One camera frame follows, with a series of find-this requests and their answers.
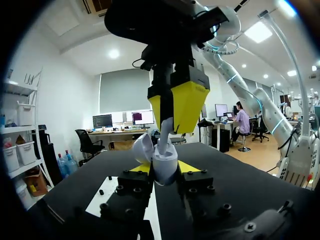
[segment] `purple shirt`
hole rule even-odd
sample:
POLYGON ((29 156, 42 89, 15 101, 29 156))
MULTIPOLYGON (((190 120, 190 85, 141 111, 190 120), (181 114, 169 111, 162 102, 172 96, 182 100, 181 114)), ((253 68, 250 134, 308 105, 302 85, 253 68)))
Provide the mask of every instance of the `purple shirt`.
POLYGON ((235 118, 236 122, 240 123, 239 131, 242 134, 247 134, 250 132, 249 116, 245 110, 241 109, 235 118))

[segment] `ceiling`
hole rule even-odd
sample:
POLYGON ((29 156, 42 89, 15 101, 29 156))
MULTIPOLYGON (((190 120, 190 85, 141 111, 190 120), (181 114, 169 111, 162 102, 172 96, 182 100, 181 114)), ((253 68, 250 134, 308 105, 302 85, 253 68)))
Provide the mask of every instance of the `ceiling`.
MULTIPOLYGON (((208 7, 230 6, 232 8, 235 8, 241 2, 240 0, 198 1, 208 7)), ((275 1, 250 0, 237 12, 241 21, 241 33, 236 36, 236 41, 240 44, 241 49, 236 54, 223 58, 247 79, 267 86, 281 83, 281 88, 289 88, 297 84, 297 79, 295 76, 289 77, 287 75, 287 72, 294 70, 294 67, 276 33, 273 32, 270 38, 261 43, 255 43, 243 34, 249 27, 259 21, 257 15, 260 12, 263 10, 271 12, 270 15, 282 29, 288 44, 296 54, 303 80, 310 81, 309 75, 314 73, 312 72, 312 65, 315 65, 320 57, 310 46, 299 21, 294 18, 285 18, 277 9, 275 1), (267 79, 263 78, 264 74, 269 77, 267 79)), ((90 75, 132 68, 132 62, 141 57, 141 52, 145 48, 142 43, 110 34, 104 26, 103 18, 87 14, 81 0, 56 0, 42 14, 37 28, 57 46, 63 56, 90 75), (76 22, 72 21, 73 25, 76 26, 59 36, 49 27, 48 23, 57 17, 61 9, 65 8, 71 10, 72 17, 76 18, 79 24, 76 25, 76 22), (119 50, 120 56, 111 59, 108 57, 108 52, 114 49, 119 50)))

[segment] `stool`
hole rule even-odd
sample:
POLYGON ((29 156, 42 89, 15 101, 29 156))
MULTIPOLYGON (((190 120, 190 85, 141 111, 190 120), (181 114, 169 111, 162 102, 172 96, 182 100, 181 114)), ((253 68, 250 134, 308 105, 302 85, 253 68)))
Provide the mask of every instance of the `stool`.
POLYGON ((186 144, 187 143, 187 140, 183 137, 172 137, 170 138, 171 140, 171 143, 173 145, 178 145, 178 144, 186 144))
POLYGON ((246 136, 251 135, 251 132, 248 132, 248 133, 239 132, 239 135, 242 136, 243 147, 239 148, 238 151, 244 152, 244 153, 249 152, 251 149, 246 147, 246 136))

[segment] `black table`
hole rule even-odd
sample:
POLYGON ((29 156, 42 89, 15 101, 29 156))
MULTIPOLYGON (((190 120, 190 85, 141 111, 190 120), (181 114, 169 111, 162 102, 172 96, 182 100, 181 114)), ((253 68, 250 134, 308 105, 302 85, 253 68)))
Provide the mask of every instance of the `black table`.
MULTIPOLYGON (((280 180, 202 143, 175 147, 179 160, 213 174, 216 195, 232 205, 234 217, 253 219, 267 209, 279 209, 286 200, 292 200, 299 218, 304 216, 314 199, 313 192, 280 180)), ((60 182, 43 199, 65 219, 73 216, 75 207, 82 210, 87 208, 107 176, 118 176, 121 171, 138 165, 131 151, 102 152, 60 182)), ((191 223, 186 220, 176 184, 156 184, 155 195, 162 239, 192 239, 191 223)), ((37 205, 34 205, 30 211, 36 210, 37 205)))

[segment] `wooden floor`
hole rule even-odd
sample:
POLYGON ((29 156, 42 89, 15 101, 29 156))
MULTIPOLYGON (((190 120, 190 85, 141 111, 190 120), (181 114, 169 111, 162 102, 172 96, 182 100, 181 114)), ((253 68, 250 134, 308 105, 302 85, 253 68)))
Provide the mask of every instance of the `wooden floor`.
MULTIPOLYGON (((256 167, 262 171, 268 171, 274 168, 277 162, 280 160, 280 151, 278 150, 278 144, 273 136, 266 135, 269 138, 269 141, 265 138, 262 143, 260 138, 257 138, 255 141, 252 141, 254 135, 245 137, 247 148, 250 148, 249 152, 238 151, 239 148, 242 148, 242 144, 235 143, 233 147, 230 147, 230 151, 226 154, 256 167)), ((276 174, 278 168, 270 171, 270 174, 276 174)))

